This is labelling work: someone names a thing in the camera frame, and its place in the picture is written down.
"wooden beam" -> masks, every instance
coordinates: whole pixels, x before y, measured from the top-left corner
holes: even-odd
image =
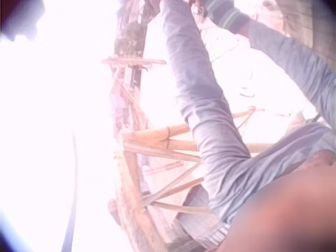
[[[211,211],[207,207],[177,206],[157,201],[152,202],[151,205],[185,214],[211,214]]]
[[[123,148],[125,151],[134,152],[138,154],[143,154],[147,156],[156,156],[159,158],[182,160],[182,161],[191,161],[199,162],[201,158],[199,156],[184,154],[181,152],[159,149],[153,146],[146,145],[142,142],[133,141],[133,140],[124,140]]]
[[[166,185],[165,187],[163,187],[161,190],[159,190],[158,192],[149,195],[148,197],[143,199],[143,205],[144,206],[148,206],[150,205],[152,202],[157,201],[160,199],[160,197],[162,197],[164,194],[168,193],[170,189],[172,189],[175,185],[177,185],[179,182],[183,181],[185,178],[187,178],[190,174],[193,173],[193,171],[195,171],[198,167],[199,167],[200,163],[195,164],[193,167],[191,167],[190,169],[188,169],[187,171],[185,171],[184,173],[182,173],[179,177],[177,177],[176,179],[174,179],[171,183],[169,183],[168,185]]]
[[[156,201],[162,199],[162,198],[166,198],[169,197],[171,195],[174,195],[176,193],[182,192],[184,190],[193,188],[194,186],[200,185],[202,182],[204,181],[203,177],[200,177],[199,179],[196,180],[192,180],[188,183],[185,183],[183,185],[177,186],[173,189],[168,190],[166,193],[163,193],[161,196],[159,196]],[[143,197],[143,201],[147,201],[149,197],[151,197],[152,195],[146,195],[145,197]]]

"wooden post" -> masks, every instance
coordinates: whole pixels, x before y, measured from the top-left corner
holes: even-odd
[[[122,152],[116,153],[115,192],[121,227],[134,251],[167,252],[166,245],[151,215],[141,204],[141,194],[133,182]]]

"skin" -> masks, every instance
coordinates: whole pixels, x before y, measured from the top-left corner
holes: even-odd
[[[289,252],[285,245],[297,236],[310,242],[335,240],[335,213],[336,166],[298,171],[253,195],[217,251]]]

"wooden plank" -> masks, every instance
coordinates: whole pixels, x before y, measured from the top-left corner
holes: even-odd
[[[211,214],[211,211],[207,207],[193,207],[193,206],[177,206],[162,202],[152,202],[152,206],[156,206],[163,209],[177,211],[179,213],[186,214]]]
[[[191,162],[199,162],[201,160],[199,156],[184,154],[181,152],[171,150],[159,149],[134,140],[124,140],[123,148],[125,151],[143,154],[147,156],[155,156],[159,158],[164,157],[167,159],[191,161]]]
[[[166,185],[165,187],[163,187],[161,190],[159,190],[158,192],[156,192],[156,193],[154,193],[154,194],[152,194],[152,195],[144,198],[143,199],[143,205],[144,206],[148,206],[152,202],[157,201],[164,194],[168,193],[169,190],[172,189],[175,185],[177,185],[179,182],[181,182],[186,177],[188,177],[190,174],[192,174],[193,171],[195,171],[199,167],[199,165],[200,165],[200,163],[195,164],[193,167],[191,167],[190,169],[188,169],[186,172],[182,173],[179,177],[177,177],[176,179],[174,179],[171,183],[169,183],[168,185]]]
[[[167,252],[166,245],[148,210],[142,207],[141,194],[135,186],[123,152],[115,154],[115,192],[120,224],[134,251]]]

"wooden structure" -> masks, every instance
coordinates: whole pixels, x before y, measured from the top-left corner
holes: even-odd
[[[270,13],[280,11],[284,17],[283,21],[280,22],[281,24],[276,22],[276,27],[274,28],[301,40],[326,58],[333,67],[335,65],[334,54],[328,55],[328,52],[321,47],[319,42],[323,40],[323,36],[328,35],[326,41],[329,44],[327,48],[333,48],[335,43],[332,40],[332,33],[324,35],[314,33],[314,27],[318,27],[318,22],[321,21],[316,21],[312,18],[313,12],[317,12],[317,10],[312,8],[312,1],[275,0],[275,2],[278,5],[275,8],[271,8]],[[201,24],[201,28],[207,29],[209,27]],[[182,245],[171,246],[166,244],[148,210],[149,206],[155,206],[179,213],[210,214],[206,207],[173,205],[160,201],[163,198],[199,186],[204,180],[199,177],[181,184],[187,176],[201,165],[195,142],[173,139],[177,135],[188,132],[187,125],[180,124],[159,129],[150,128],[150,123],[139,106],[140,90],[132,89],[134,86],[134,67],[148,69],[154,64],[164,65],[166,62],[164,60],[142,58],[109,58],[103,60],[102,63],[108,64],[111,69],[114,69],[114,83],[129,103],[130,117],[133,122],[129,130],[118,132],[120,133],[118,137],[120,150],[116,152],[114,158],[117,167],[115,173],[116,199],[110,203],[109,210],[125,230],[134,251],[191,251],[190,248],[187,249],[182,247]],[[123,71],[123,79],[119,76],[121,71]],[[234,114],[233,117],[234,119],[247,117],[248,120],[252,113],[260,111],[263,111],[263,109],[251,108]],[[270,147],[270,144],[258,143],[247,144],[247,146],[251,153],[257,154]],[[141,192],[138,154],[176,160],[177,162],[188,161],[193,162],[194,165],[175,179],[162,185],[160,190],[144,195]],[[166,168],[174,169],[176,167],[177,165],[171,165],[171,167]]]
[[[121,133],[121,150],[116,154],[118,176],[116,182],[117,211],[121,226],[126,231],[135,251],[167,251],[167,245],[160,237],[156,226],[151,220],[146,207],[149,205],[188,214],[210,214],[204,207],[177,206],[159,202],[160,199],[189,189],[203,182],[198,178],[186,184],[176,186],[184,178],[195,171],[201,164],[200,157],[195,154],[185,154],[183,151],[197,151],[196,144],[189,141],[172,140],[171,137],[189,131],[187,125],[174,125],[161,129],[147,129]],[[252,152],[260,152],[268,148],[268,144],[253,144]],[[141,195],[139,167],[137,154],[184,160],[195,165],[179,177],[150,195]]]

